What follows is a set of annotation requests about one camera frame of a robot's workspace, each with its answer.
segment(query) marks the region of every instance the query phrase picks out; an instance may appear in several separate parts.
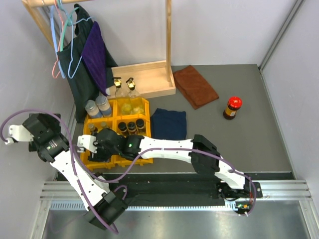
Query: gold cap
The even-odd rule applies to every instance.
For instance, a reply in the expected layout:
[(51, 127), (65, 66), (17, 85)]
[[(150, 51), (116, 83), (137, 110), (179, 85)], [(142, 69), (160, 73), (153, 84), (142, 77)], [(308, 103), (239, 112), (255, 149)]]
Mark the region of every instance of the gold cap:
[(113, 77), (114, 85), (116, 88), (120, 88), (122, 86), (122, 82), (120, 81), (121, 77)]
[(134, 90), (135, 89), (135, 82), (133, 80), (134, 80), (134, 78), (131, 77), (131, 78), (129, 78), (126, 81), (126, 83), (128, 83), (128, 87), (129, 87), (130, 90)]

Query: brown towel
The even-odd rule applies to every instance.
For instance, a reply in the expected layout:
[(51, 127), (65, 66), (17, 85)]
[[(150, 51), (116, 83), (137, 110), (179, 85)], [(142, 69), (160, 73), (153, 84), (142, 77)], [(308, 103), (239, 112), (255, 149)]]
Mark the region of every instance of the brown towel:
[(187, 66), (173, 75), (176, 87), (195, 110), (219, 98), (212, 86), (193, 66)]

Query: wooden rack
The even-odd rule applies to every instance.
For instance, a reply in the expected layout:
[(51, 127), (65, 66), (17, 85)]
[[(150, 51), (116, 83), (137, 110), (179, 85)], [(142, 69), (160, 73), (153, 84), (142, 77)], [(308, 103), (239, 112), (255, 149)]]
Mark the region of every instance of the wooden rack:
[[(54, 5), (55, 0), (22, 0), (23, 5), (53, 47), (50, 26), (37, 7)], [(88, 0), (62, 0), (62, 3), (74, 3)], [(171, 39), (171, 0), (166, 0), (166, 60), (142, 64), (113, 67), (113, 75), (128, 79), (133, 77), (137, 90), (144, 98), (173, 95), (176, 93), (175, 82), (170, 66)], [(110, 90), (114, 97), (115, 87)]]

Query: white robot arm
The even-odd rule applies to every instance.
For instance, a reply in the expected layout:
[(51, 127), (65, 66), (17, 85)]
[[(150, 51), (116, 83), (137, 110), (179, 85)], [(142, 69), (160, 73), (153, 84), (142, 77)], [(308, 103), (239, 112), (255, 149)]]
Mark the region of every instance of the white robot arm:
[[(101, 187), (76, 160), (74, 166), (77, 175), (74, 174), (69, 143), (60, 130), (59, 122), (53, 117), (32, 114), (22, 125), (9, 126), (10, 137), (6, 144), (29, 142), (29, 151), (37, 151), (40, 159), (49, 162), (63, 174), (79, 194), (88, 211), (85, 218), (104, 229), (105, 225), (100, 223), (101, 218), (110, 225), (128, 205), (110, 191), (108, 185)], [(246, 197), (251, 192), (247, 177), (241, 172), (232, 173), (233, 168), (223, 161), (216, 146), (202, 135), (195, 135), (194, 139), (170, 141), (141, 135), (124, 137), (110, 129), (103, 129), (94, 135), (80, 136), (77, 145), (82, 151), (90, 151), (96, 161), (105, 160), (112, 155), (120, 155), (131, 161), (139, 157), (180, 160), (192, 164), (198, 174), (214, 175), (224, 185), (223, 189), (219, 188), (219, 192), (224, 193), (222, 190), (225, 189), (223, 195), (226, 197)], [(89, 209), (89, 203), (98, 215)]]

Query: yellow bottle crate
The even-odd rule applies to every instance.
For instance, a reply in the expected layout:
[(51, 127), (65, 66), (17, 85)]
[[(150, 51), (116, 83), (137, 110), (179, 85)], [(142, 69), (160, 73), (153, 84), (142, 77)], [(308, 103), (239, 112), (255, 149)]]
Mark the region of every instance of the yellow bottle crate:
[[(91, 119), (88, 115), (85, 118), (84, 126), (83, 126), (83, 134), (90, 134), (90, 130), (88, 128), (88, 124), (92, 123), (98, 129), (98, 132), (102, 129), (101, 122), (105, 122), (107, 126), (115, 131), (117, 134), (121, 134), (121, 131), (118, 129), (118, 124), (120, 122), (124, 122), (128, 124), (129, 122), (133, 121), (136, 122), (138, 119), (143, 119), (146, 125), (146, 134), (144, 136), (151, 137), (151, 123), (150, 123), (150, 104), (147, 100), (143, 99), (145, 105), (145, 115), (138, 114), (138, 115), (129, 115), (129, 116), (122, 116), (120, 114), (120, 109), (118, 107), (116, 100), (109, 100), (109, 103), (112, 108), (112, 115), (110, 117), (105, 118), (98, 118), (98, 119)], [(111, 157), (110, 162), (108, 163), (99, 163), (99, 162), (92, 162), (88, 160), (90, 156), (90, 152), (86, 150), (84, 153), (81, 153), (81, 160), (84, 165), (91, 171), (95, 169), (107, 168), (111, 169), (116, 165), (120, 165), (122, 167), (130, 165), (132, 162), (126, 160), (118, 155), (113, 155)], [(147, 163), (153, 163), (153, 159), (138, 159), (135, 165), (143, 166)]]

